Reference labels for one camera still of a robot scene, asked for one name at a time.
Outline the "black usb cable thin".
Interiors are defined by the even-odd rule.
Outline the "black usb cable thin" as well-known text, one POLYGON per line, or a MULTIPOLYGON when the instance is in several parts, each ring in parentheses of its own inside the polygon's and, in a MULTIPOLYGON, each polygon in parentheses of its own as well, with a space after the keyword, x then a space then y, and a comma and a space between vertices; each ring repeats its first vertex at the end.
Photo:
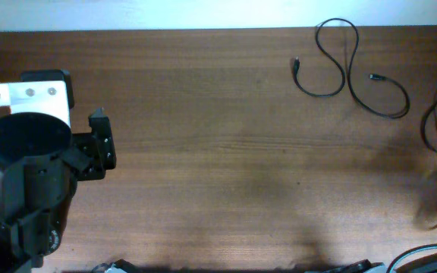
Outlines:
POLYGON ((301 84, 300 84, 300 79, 299 79, 299 73, 300 73, 300 59, 299 58, 295 58, 293 60, 292 66, 291 66, 291 73, 293 76, 293 81, 295 83, 295 85, 297 86, 297 88, 304 94, 307 94, 310 97, 313 98, 331 98, 334 97, 336 95, 338 95, 340 93, 340 91, 342 91, 342 89, 344 88, 345 85, 348 86, 348 89, 350 91, 351 97, 352 99, 364 110, 368 111, 369 113, 381 117, 381 118, 385 118, 385 119, 389 119, 389 120, 397 120, 397 119, 401 119, 404 116, 406 116, 411 108, 411 103, 410 103, 410 97, 406 91, 406 89, 396 80, 390 78, 390 77, 386 77, 380 74, 370 74, 369 75, 369 79, 374 80, 374 81, 384 81, 384 82, 389 82, 391 84, 393 84, 394 86, 396 86, 403 94, 404 97, 404 106, 400 111, 397 111, 395 113, 382 113, 380 111, 377 111, 371 107, 369 107, 367 104, 365 104, 355 93, 354 88, 353 88, 353 84, 352 84, 352 76, 351 76, 351 72, 352 72, 352 68, 353 68, 353 64, 354 64, 354 58, 355 55, 357 53, 357 50, 359 49, 359 45, 360 45, 360 34, 359 31, 357 29, 357 27, 350 22, 349 20, 346 20, 344 18, 339 18, 339 17, 333 17, 333 18, 329 18, 327 20, 324 20, 322 23, 320 23, 315 30, 315 43, 316 46, 318 48, 318 50, 324 54, 325 57, 327 57, 327 59, 329 59, 335 66, 336 68, 339 70, 340 75, 341 75, 341 83, 339 85, 339 87, 331 92, 331 93, 326 93, 326 94, 317 94, 317 93, 312 93, 307 91, 301 84), (319 34, 322 30, 322 28, 333 21, 340 21, 340 22, 344 22, 346 23, 348 26, 350 26, 355 34, 355 43, 354 43, 354 49, 351 53, 351 57, 350 60, 347 62, 347 66, 346 67, 342 67, 340 65, 340 63, 332 57, 331 54, 329 54, 322 46, 321 42, 319 41, 319 34))

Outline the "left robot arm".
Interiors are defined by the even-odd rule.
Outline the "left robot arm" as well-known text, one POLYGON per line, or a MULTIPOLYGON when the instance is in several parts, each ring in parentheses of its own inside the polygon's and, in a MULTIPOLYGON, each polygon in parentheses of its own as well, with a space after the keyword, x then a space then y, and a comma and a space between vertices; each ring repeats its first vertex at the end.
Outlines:
POLYGON ((0 118, 0 272, 29 272, 61 245, 68 210, 85 180, 116 166, 110 120, 101 109, 89 133, 24 112, 0 118))

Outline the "left arm base part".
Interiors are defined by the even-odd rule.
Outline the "left arm base part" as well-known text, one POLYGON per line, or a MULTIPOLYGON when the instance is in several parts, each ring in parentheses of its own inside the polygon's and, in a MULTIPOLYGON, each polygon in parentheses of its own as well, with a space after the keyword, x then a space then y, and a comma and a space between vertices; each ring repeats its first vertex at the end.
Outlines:
POLYGON ((134 264, 120 259, 116 262, 101 263, 95 266, 91 273, 144 273, 144 270, 134 264))

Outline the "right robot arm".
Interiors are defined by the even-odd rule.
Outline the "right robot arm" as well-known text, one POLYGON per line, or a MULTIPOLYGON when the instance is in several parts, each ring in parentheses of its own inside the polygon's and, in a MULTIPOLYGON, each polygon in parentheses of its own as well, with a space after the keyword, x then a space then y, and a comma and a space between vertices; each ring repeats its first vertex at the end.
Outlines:
POLYGON ((437 253, 413 260, 399 268, 396 273, 437 273, 437 253))

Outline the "dark object bottom edge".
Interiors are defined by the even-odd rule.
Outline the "dark object bottom edge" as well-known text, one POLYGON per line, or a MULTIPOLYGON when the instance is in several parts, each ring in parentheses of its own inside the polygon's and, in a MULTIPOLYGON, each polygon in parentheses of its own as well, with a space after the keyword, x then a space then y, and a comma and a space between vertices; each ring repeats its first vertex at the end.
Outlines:
POLYGON ((386 273, 387 267, 383 262, 371 262, 368 259, 354 264, 341 266, 325 271, 306 271, 305 273, 386 273))

